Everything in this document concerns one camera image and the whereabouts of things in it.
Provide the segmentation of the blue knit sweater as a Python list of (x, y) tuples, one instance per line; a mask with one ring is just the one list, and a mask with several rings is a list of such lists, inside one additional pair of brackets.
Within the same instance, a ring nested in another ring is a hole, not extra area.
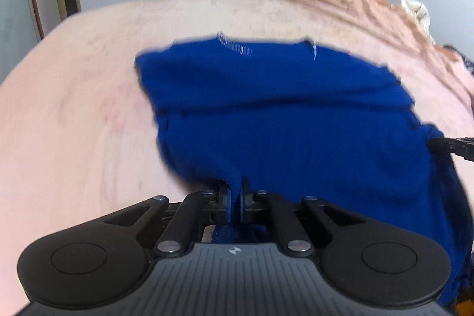
[(411, 230), (448, 253), (440, 301), (467, 286), (473, 219), (439, 130), (421, 123), (398, 78), (349, 54), (215, 38), (139, 54), (161, 154), (189, 182), (242, 182), (297, 202), (316, 196)]

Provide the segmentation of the white wardrobe with flowers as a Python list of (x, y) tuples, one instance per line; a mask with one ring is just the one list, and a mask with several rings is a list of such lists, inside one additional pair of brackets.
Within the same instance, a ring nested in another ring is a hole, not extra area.
[(1, 0), (1, 80), (43, 36), (36, 0)]

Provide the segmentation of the cream cloth beside bed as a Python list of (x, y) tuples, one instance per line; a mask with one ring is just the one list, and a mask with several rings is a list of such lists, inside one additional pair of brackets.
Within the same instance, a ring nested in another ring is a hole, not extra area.
[(430, 41), (435, 43), (430, 32), (431, 18), (427, 7), (417, 0), (401, 0), (401, 7), (419, 23), (419, 26)]

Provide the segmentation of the pink floral bed blanket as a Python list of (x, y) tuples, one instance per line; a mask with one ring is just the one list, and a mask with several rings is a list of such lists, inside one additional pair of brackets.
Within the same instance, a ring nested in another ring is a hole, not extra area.
[(69, 17), (1, 85), (1, 313), (26, 304), (32, 241), (190, 186), (162, 163), (135, 56), (177, 41), (310, 40), (389, 67), (416, 115), (473, 135), (473, 77), (386, 0), (141, 0)]

